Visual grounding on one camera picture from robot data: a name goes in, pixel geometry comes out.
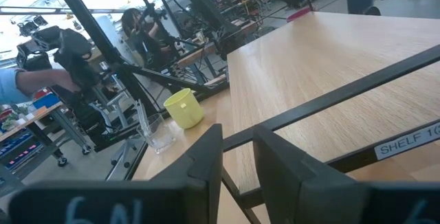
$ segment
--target glass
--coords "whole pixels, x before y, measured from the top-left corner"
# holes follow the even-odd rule
[[[139,125],[136,130],[158,155],[169,148],[175,141],[175,138],[162,115],[155,114],[148,117],[147,120],[148,124]]]

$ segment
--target red object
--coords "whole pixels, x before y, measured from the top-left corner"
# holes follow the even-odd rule
[[[37,91],[34,94],[34,100],[38,100],[39,98],[44,97],[49,93],[51,93],[51,91],[49,89],[47,89],[47,88],[41,89],[40,91]]]
[[[290,21],[293,21],[299,17],[301,17],[302,15],[306,14],[310,12],[310,7],[304,8],[302,10],[297,11],[296,13],[294,13],[293,15],[287,17],[287,22],[289,23]]]
[[[3,111],[2,113],[0,113],[0,122],[5,121],[5,119],[9,116],[9,114],[12,113],[12,109],[7,109],[5,111]]]

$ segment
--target floor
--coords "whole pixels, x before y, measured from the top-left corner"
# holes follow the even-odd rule
[[[271,10],[266,11],[265,15],[283,5],[281,2],[272,2]],[[384,16],[440,19],[440,0],[377,0],[375,5]],[[346,0],[315,0],[313,6],[320,12],[347,13]],[[293,13],[295,13],[295,10],[283,9],[273,14],[273,16],[286,18]],[[264,21],[264,26],[280,27],[284,24],[286,22],[283,19],[268,18]],[[209,56],[209,59],[215,69],[226,66],[226,62],[218,56]],[[197,66],[207,78],[212,78],[205,62],[201,62]],[[148,89],[160,105],[171,95],[168,90],[163,90],[161,86],[154,82],[150,84]],[[75,143],[67,143],[62,147],[62,151],[69,160],[66,167],[57,167],[56,160],[50,157],[25,179],[25,183],[29,184],[48,179],[103,180],[111,169],[110,158],[120,146],[121,144],[116,144],[102,152],[84,156]],[[120,180],[125,172],[124,168],[118,168],[112,179]],[[438,181],[440,180],[440,142],[434,142],[393,158],[385,159],[350,172],[349,175],[359,180]],[[11,196],[10,194],[0,199],[0,208],[7,210],[7,204]],[[264,223],[267,222],[266,217],[262,216],[262,218]]]

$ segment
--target wheel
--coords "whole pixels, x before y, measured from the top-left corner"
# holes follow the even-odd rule
[[[90,152],[91,152],[91,146],[86,145],[85,147],[82,148],[83,155],[88,155]]]
[[[61,160],[58,160],[58,166],[59,167],[64,167],[65,165],[67,165],[67,159],[66,158],[62,158]]]

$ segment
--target woman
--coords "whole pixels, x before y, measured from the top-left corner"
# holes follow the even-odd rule
[[[126,10],[121,19],[122,29],[126,36],[130,38],[134,48],[144,60],[145,67],[154,71],[159,71],[162,69],[162,65],[165,65],[169,61],[168,54],[171,49],[168,45],[160,43],[155,39],[155,37],[159,35],[159,26],[157,23],[140,23],[141,16],[142,13],[135,8]],[[147,52],[151,54],[151,61],[148,60]],[[181,90],[180,87],[162,81],[156,82],[170,90],[171,93],[177,93]]]

